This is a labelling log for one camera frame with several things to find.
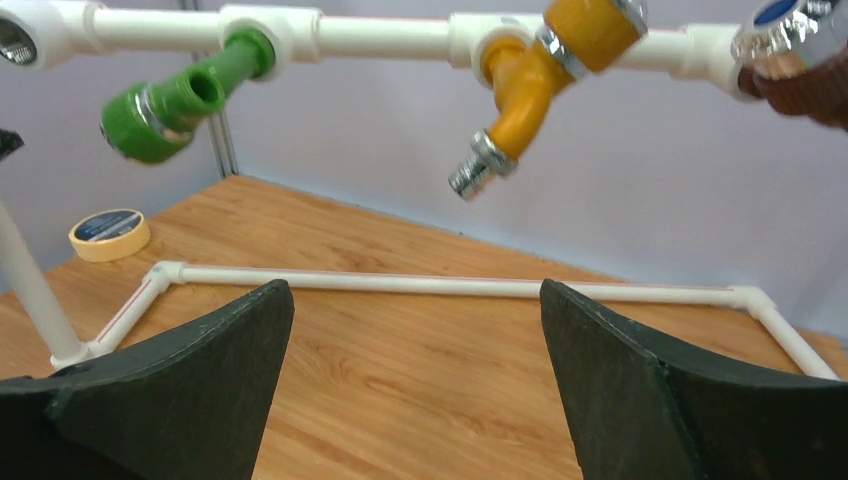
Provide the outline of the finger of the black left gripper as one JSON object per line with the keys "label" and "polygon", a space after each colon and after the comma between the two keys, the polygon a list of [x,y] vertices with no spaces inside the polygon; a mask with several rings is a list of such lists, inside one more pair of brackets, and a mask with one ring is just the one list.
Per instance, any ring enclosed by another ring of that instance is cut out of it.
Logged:
{"label": "finger of the black left gripper", "polygon": [[3,161],[25,145],[22,137],[14,131],[0,130],[0,160]]}

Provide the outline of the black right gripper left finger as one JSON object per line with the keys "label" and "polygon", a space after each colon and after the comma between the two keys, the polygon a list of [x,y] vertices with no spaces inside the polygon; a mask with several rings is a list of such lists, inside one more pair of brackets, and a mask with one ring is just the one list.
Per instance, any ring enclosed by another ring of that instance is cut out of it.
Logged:
{"label": "black right gripper left finger", "polygon": [[295,307],[268,282],[44,378],[1,383],[5,479],[249,479]]}

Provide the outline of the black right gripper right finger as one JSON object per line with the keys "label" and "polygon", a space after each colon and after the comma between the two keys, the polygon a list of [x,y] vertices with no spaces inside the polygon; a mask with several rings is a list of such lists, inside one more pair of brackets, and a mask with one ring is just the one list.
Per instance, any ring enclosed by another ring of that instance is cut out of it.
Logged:
{"label": "black right gripper right finger", "polygon": [[843,479],[847,385],[765,368],[545,280],[541,323],[587,479]]}

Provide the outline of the white PVC pipe frame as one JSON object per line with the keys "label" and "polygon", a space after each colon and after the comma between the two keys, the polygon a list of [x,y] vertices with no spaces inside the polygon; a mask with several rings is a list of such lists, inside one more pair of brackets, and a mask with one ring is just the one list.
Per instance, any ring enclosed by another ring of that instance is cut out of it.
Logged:
{"label": "white PVC pipe frame", "polygon": [[[452,14],[448,20],[326,17],[320,10],[294,7],[225,5],[216,12],[109,9],[95,1],[1,1],[1,53],[14,65],[40,70],[84,54],[118,50],[201,51],[218,48],[234,32],[253,28],[263,33],[276,53],[275,66],[255,80],[275,78],[297,62],[323,57],[444,60],[468,66],[492,88],[480,71],[480,56],[493,40],[515,36],[531,43],[543,20],[539,16]],[[612,66],[705,80],[728,94],[742,95],[731,80],[741,66],[730,53],[732,25],[698,24],[680,31],[654,30]],[[54,369],[111,353],[153,301],[174,283],[261,285],[284,279],[309,289],[381,293],[531,298],[541,283],[529,280],[424,277],[332,273],[324,271],[212,267],[163,261],[154,265],[99,336],[83,342],[37,266],[11,214],[1,201],[1,271],[51,353]],[[577,283],[570,285],[595,300],[744,307],[766,328],[801,371],[838,380],[836,373],[791,327],[770,298],[754,287],[695,288],[679,286]]]}

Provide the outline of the green water faucet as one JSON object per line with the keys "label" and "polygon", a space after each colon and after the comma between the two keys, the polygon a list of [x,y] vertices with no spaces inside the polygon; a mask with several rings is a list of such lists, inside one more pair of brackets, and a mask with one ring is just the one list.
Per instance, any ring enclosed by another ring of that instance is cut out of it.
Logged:
{"label": "green water faucet", "polygon": [[127,160],[163,163],[193,142],[200,124],[222,111],[237,88],[269,73],[275,61],[274,47],[263,33],[238,30],[217,54],[111,99],[102,109],[101,135]]}

